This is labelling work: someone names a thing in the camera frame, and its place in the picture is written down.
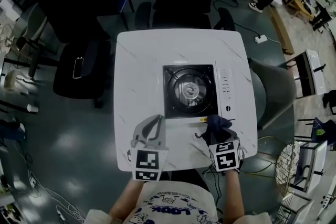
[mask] stove control panel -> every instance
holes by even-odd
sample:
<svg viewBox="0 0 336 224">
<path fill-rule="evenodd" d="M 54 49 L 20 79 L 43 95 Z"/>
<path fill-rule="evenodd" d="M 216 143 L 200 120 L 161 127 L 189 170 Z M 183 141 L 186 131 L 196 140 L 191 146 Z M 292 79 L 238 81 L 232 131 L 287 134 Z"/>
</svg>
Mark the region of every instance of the stove control panel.
<svg viewBox="0 0 336 224">
<path fill-rule="evenodd" d="M 216 69 L 222 117 L 228 120 L 235 119 L 236 104 L 231 68 L 217 62 Z"/>
</svg>

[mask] dark floor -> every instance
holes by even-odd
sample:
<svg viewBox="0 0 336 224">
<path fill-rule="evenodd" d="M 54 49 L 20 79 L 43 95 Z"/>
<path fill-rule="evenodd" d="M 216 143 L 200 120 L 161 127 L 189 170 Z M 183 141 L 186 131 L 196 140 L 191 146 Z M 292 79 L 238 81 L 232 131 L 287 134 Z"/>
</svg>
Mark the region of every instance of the dark floor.
<svg viewBox="0 0 336 224">
<path fill-rule="evenodd" d="M 137 8 L 141 2 L 151 1 L 153 4 L 155 0 L 132 1 Z M 222 5 L 229 9 L 236 23 L 278 40 L 267 12 L 256 13 L 248 8 L 249 0 L 238 1 L 238 8 Z M 125 12 L 130 29 L 134 30 L 134 14 L 131 13 L 129 6 L 126 6 Z M 219 15 L 213 6 L 209 17 L 212 26 L 219 20 Z M 114 52 L 117 34 L 125 31 L 122 20 L 119 16 L 105 16 L 100 17 L 99 21 L 112 37 Z M 241 33 L 248 57 L 271 65 L 284 62 L 279 44 L 271 41 L 256 44 L 254 42 L 256 34 L 239 26 L 237 31 Z M 50 47 L 58 48 L 58 55 L 60 55 L 64 45 L 58 42 L 50 26 L 47 27 L 42 39 Z M 30 91 L 33 95 L 29 98 L 18 95 L 7 97 L 17 104 L 37 103 L 39 105 L 40 110 L 36 115 L 11 112 L 8 118 L 16 116 L 25 124 L 27 138 L 23 142 L 23 148 L 33 158 L 30 168 L 38 180 L 45 187 L 63 195 L 84 216 L 89 209 L 101 209 L 107 212 L 131 177 L 130 173 L 121 172 L 117 167 L 113 130 L 113 57 L 111 60 L 110 77 L 103 96 L 105 103 L 100 110 L 94 109 L 90 100 L 67 99 L 54 94 L 52 82 L 55 68 L 42 67 L 37 71 L 36 79 L 40 83 L 31 86 Z M 261 116 L 265 106 L 265 93 L 260 83 L 256 77 L 254 86 L 258 117 Z M 258 135 L 259 137 L 275 136 L 289 143 L 294 133 L 293 121 L 294 115 L 291 108 Z M 58 223 L 55 208 L 57 202 L 50 199 L 43 190 L 40 190 L 42 194 L 40 198 L 18 194 L 22 190 L 32 195 L 34 192 L 29 185 L 26 165 L 14 147 L 18 144 L 12 141 L 5 141 L 5 143 L 8 145 L 9 154 L 0 153 L 2 166 L 9 184 L 17 189 L 14 196 L 27 221 Z M 261 140 L 259 143 L 260 151 L 272 154 L 279 154 L 282 147 L 283 145 L 276 140 Z M 267 165 L 267 162 L 255 156 L 245 160 L 243 170 L 253 172 Z M 273 175 L 274 167 L 270 167 L 267 171 L 263 174 Z M 211 177 L 212 175 L 207 174 L 209 180 L 212 180 Z M 277 209 L 280 195 L 274 179 L 241 173 L 240 182 L 246 212 L 272 212 Z M 217 194 L 213 184 L 208 183 L 208 185 L 216 199 Z M 224 193 L 224 184 L 222 184 L 222 192 Z M 223 199 L 219 202 L 219 207 L 222 206 Z M 69 223 L 77 222 L 70 216 L 66 218 Z"/>
</svg>

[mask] electrical outlet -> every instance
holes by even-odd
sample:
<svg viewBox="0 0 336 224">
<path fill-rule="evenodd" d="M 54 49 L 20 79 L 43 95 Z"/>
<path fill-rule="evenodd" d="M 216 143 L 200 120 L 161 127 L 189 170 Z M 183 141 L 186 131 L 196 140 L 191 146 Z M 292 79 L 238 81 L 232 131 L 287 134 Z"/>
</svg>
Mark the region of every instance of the electrical outlet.
<svg viewBox="0 0 336 224">
<path fill-rule="evenodd" d="M 36 186 L 36 179 L 33 177 L 30 177 L 29 179 L 30 185 L 32 186 L 32 188 L 35 188 Z"/>
<path fill-rule="evenodd" d="M 265 35 L 261 35 L 260 38 L 259 37 L 255 37 L 254 40 L 256 41 L 256 43 L 262 43 L 267 41 L 267 37 Z"/>
</svg>

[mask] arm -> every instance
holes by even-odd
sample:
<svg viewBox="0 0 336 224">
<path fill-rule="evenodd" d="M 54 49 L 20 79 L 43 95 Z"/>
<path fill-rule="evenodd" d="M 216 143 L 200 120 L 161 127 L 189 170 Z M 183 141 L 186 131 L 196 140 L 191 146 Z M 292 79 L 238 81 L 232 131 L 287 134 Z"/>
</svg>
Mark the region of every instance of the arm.
<svg viewBox="0 0 336 224">
<path fill-rule="evenodd" d="M 238 218 L 245 215 L 238 173 L 228 170 L 225 180 L 225 205 L 223 224 L 232 224 Z"/>
<path fill-rule="evenodd" d="M 122 221 L 134 210 L 141 193 L 144 181 L 131 179 L 118 200 L 112 206 L 109 215 Z"/>
</svg>

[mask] power strip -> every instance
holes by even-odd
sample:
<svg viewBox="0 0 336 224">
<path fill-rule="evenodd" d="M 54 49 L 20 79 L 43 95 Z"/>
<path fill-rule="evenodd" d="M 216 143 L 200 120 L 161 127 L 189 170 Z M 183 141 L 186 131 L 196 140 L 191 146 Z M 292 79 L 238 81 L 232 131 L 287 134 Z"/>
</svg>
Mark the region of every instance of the power strip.
<svg viewBox="0 0 336 224">
<path fill-rule="evenodd" d="M 265 41 L 267 41 L 267 37 L 265 35 L 261 35 L 260 38 L 259 37 L 255 37 L 254 40 L 256 41 L 256 43 L 263 43 Z"/>
</svg>

